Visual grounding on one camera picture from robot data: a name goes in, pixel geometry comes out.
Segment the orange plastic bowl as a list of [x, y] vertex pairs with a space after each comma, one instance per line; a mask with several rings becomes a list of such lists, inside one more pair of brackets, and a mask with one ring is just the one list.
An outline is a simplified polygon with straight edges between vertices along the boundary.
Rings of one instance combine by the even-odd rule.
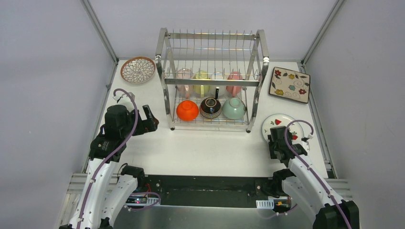
[[176, 114], [183, 121], [192, 121], [198, 116], [199, 108], [195, 102], [185, 100], [177, 106]]

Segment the beige bowl dark rim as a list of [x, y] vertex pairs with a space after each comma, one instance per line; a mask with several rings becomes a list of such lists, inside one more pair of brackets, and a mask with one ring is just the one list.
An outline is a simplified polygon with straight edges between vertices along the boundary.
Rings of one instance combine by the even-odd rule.
[[200, 103], [199, 112], [204, 118], [215, 119], [222, 113], [222, 104], [213, 97], [205, 98]]

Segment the mint green bowl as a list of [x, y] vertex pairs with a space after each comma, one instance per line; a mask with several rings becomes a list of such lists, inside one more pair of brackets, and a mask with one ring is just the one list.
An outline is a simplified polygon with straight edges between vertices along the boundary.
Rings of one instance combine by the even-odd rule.
[[243, 119], [246, 113], [246, 105], [239, 98], [229, 98], [222, 106], [222, 113], [225, 117], [231, 120]]

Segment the white ribbed mug black rim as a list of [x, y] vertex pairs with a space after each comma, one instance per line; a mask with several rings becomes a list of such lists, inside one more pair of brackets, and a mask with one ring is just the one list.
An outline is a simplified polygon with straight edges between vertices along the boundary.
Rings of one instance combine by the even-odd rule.
[[[210, 77], [211, 80], [224, 80], [224, 73], [223, 72], [215, 72]], [[210, 85], [209, 93], [210, 95], [216, 95], [216, 89], [218, 88], [218, 99], [221, 98], [226, 91], [225, 85]]]

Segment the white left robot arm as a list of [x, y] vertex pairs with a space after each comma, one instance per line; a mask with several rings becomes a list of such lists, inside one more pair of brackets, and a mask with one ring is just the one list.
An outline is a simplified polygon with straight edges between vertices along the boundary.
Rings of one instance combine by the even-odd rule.
[[117, 104], [110, 106], [104, 116], [104, 124], [90, 144], [86, 181], [82, 195], [69, 222], [63, 229], [112, 229], [116, 218], [130, 194], [145, 189], [144, 169], [125, 165], [118, 182], [110, 194], [107, 188], [119, 161], [126, 142], [132, 136], [154, 132], [159, 121], [148, 105], [139, 111]]

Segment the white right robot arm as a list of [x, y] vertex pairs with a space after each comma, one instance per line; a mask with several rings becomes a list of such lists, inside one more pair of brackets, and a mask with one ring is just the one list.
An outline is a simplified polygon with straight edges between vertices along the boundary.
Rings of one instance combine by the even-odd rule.
[[293, 134], [285, 126], [270, 128], [267, 137], [270, 157], [286, 166], [273, 173], [268, 195], [291, 197], [314, 229], [360, 228], [358, 206], [319, 176], [307, 150], [292, 142]]

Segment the stainless steel dish rack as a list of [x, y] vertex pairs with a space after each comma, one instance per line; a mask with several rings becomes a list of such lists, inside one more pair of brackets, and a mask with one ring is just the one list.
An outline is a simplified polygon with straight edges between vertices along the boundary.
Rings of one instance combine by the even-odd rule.
[[[161, 28], [155, 64], [163, 89], [165, 115], [170, 130], [195, 129], [245, 131], [250, 133], [257, 118], [261, 88], [270, 59], [264, 30], [246, 31], [170, 31]], [[224, 80], [211, 80], [215, 72]], [[176, 114], [180, 102], [197, 105], [210, 95], [210, 85], [225, 85], [224, 103], [239, 98], [246, 105], [243, 119], [231, 120], [223, 114], [215, 119], [199, 114], [183, 121]]]

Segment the brown floral round plate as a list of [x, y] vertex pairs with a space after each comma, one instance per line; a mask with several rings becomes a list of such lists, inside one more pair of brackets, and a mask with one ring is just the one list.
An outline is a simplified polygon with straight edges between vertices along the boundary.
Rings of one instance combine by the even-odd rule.
[[153, 60], [147, 57], [134, 57], [127, 60], [121, 67], [121, 78], [131, 84], [141, 84], [149, 81], [156, 71]]

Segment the square floral plate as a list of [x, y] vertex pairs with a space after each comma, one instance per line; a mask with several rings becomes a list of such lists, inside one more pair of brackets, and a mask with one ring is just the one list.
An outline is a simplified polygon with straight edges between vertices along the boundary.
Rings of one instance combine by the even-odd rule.
[[274, 67], [271, 75], [269, 94], [307, 104], [309, 102], [311, 77], [309, 74]]

